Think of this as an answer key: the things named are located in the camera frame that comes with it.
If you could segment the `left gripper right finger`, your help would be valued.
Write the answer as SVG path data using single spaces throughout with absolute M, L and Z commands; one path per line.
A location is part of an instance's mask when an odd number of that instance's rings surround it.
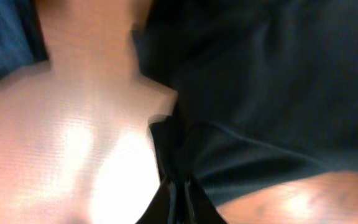
M 186 224 L 227 224 L 193 177 L 185 182 Z

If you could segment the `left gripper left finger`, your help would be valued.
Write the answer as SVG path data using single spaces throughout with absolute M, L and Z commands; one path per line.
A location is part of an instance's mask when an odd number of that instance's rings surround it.
M 164 178 L 152 201 L 136 224 L 176 224 L 177 188 Z

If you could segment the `black t-shirt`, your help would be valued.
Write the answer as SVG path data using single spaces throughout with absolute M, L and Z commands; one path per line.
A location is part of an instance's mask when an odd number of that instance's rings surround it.
M 132 38 L 174 89 L 150 130 L 162 178 L 215 205 L 325 172 L 358 172 L 358 0 L 154 1 Z

